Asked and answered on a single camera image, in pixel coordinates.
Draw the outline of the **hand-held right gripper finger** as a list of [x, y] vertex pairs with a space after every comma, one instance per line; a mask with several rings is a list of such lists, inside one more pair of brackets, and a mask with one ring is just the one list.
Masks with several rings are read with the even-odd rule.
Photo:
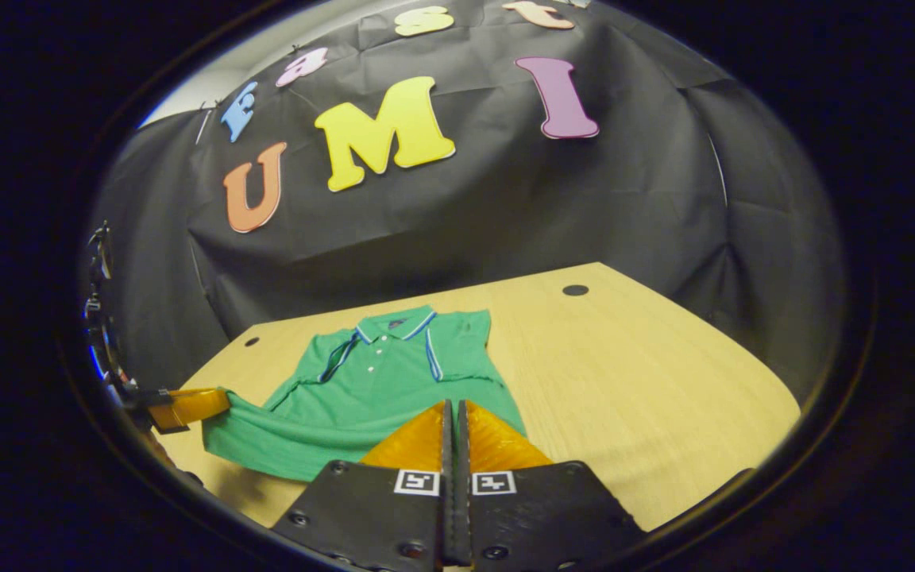
[[453, 405], [442, 400], [363, 459], [328, 462], [272, 531], [349, 571], [442, 571], [453, 471]]
[[457, 430], [457, 528], [473, 571], [585, 571], [645, 537], [588, 464], [549, 459], [469, 400]]

